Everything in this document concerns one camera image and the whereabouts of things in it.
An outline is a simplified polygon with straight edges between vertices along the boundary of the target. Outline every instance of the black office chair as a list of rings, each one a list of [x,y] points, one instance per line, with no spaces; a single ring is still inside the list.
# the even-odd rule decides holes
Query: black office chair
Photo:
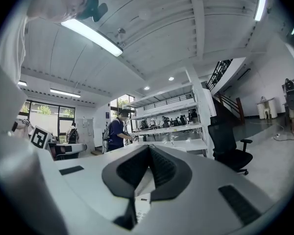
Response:
[[[237,150],[232,127],[226,122],[209,125],[208,132],[215,145],[213,149],[215,160],[227,165],[236,172],[244,172],[244,175],[247,175],[247,169],[241,168],[253,159],[250,153],[245,152],[246,145],[252,143],[252,140],[241,140],[244,143],[243,151]]]

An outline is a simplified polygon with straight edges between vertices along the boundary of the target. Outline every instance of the backpack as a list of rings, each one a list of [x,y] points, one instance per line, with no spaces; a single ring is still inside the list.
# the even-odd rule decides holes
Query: backpack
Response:
[[[104,130],[104,133],[103,133],[103,136],[102,136],[102,139],[103,140],[108,140],[110,138],[110,126],[111,126],[111,123],[116,120],[118,122],[120,122],[117,118],[113,119],[108,125],[107,125],[107,128]]]
[[[289,81],[284,84],[286,92],[286,103],[291,110],[294,110],[294,83]]]
[[[76,142],[76,137],[77,137],[76,131],[77,129],[72,129],[70,131],[69,142]]]

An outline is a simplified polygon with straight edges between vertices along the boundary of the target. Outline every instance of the white ceiling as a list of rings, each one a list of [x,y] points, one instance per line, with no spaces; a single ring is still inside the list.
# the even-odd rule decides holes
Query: white ceiling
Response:
[[[270,38],[267,33],[268,39],[260,37],[268,23],[253,19],[257,0],[99,0],[102,2],[107,3],[108,12],[100,21],[84,22],[119,42],[122,56],[115,58],[59,24],[33,20],[27,26],[22,69],[28,90],[44,97],[53,86],[79,92],[80,100],[98,106],[125,93],[144,93],[146,85],[152,92],[185,82],[185,60],[193,63],[199,77],[210,75],[219,60],[247,56],[259,48],[265,51],[263,46]],[[142,9],[151,11],[149,20],[139,18]],[[278,13],[272,18],[274,30],[279,31],[285,20]],[[126,33],[118,35],[118,28]],[[169,82],[172,75],[175,80]]]

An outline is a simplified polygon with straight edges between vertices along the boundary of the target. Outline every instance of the black rubber pad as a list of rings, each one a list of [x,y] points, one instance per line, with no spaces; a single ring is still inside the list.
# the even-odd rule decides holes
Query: black rubber pad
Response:
[[[77,171],[80,171],[80,170],[83,170],[83,169],[84,168],[79,165],[79,166],[74,166],[74,167],[71,167],[71,168],[62,169],[62,170],[59,170],[59,171],[60,171],[61,175],[66,175],[66,174],[77,172]]]
[[[248,225],[260,217],[260,212],[233,186],[223,186],[218,190],[244,225]]]

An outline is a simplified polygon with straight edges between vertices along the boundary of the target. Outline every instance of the shelf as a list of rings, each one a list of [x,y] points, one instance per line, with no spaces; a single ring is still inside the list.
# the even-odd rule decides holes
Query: shelf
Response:
[[[159,133],[167,133],[167,132],[176,132],[176,131],[185,131],[185,130],[192,130],[196,128],[202,127],[201,123],[195,123],[195,124],[187,124],[187,125],[180,125],[180,126],[173,126],[173,127],[168,127],[168,128],[160,128],[160,129],[155,129],[155,130],[142,130],[142,131],[137,131],[133,133],[135,135],[148,135],[148,134],[159,134]]]
[[[170,109],[165,109],[165,110],[161,110],[161,111],[156,111],[156,112],[152,112],[152,113],[147,113],[141,117],[132,117],[131,120],[139,120],[139,119],[145,119],[145,118],[150,118],[150,117],[154,117],[154,116],[158,116],[158,115],[163,115],[163,114],[167,114],[167,113],[171,113],[171,112],[178,112],[178,111],[182,111],[182,110],[189,110],[189,109],[193,109],[197,106],[197,103],[189,103],[189,104],[185,104],[185,105],[180,105],[180,106],[176,106]]]
[[[205,150],[208,149],[208,146],[202,139],[194,139],[194,140],[181,140],[181,141],[173,141],[173,145],[170,141],[166,142],[138,142],[138,144],[154,144],[161,145],[169,148],[184,148],[186,151],[196,151],[196,150]]]
[[[187,83],[183,86],[176,87],[175,89],[165,90],[165,91],[161,91],[161,92],[143,97],[140,100],[124,105],[124,107],[140,108],[152,103],[157,103],[166,99],[170,99],[172,97],[188,94],[192,91],[192,87],[193,87],[192,83]]]

